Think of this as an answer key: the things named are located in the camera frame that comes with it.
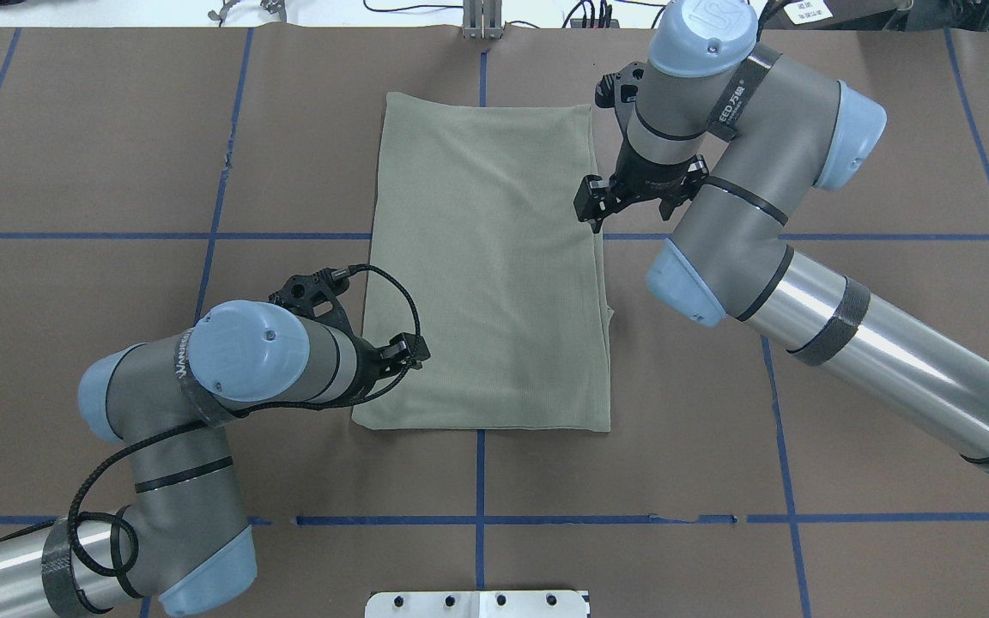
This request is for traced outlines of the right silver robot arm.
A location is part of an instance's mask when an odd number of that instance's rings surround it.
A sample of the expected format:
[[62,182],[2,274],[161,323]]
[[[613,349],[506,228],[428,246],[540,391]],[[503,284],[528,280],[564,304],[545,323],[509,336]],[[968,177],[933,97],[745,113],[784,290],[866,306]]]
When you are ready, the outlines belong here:
[[651,297],[989,482],[989,156],[957,32],[759,32],[746,1],[647,20],[613,100],[617,199],[672,207]]

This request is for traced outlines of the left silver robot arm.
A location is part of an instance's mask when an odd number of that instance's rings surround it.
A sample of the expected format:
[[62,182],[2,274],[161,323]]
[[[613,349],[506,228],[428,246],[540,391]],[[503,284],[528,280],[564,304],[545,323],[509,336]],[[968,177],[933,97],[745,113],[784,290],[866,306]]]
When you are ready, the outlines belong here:
[[422,348],[409,334],[373,347],[342,310],[232,300],[97,361],[80,415],[120,450],[65,516],[0,540],[0,617],[106,617],[145,597],[187,617],[230,603],[258,559],[227,426],[262,409],[365,402],[413,359]]

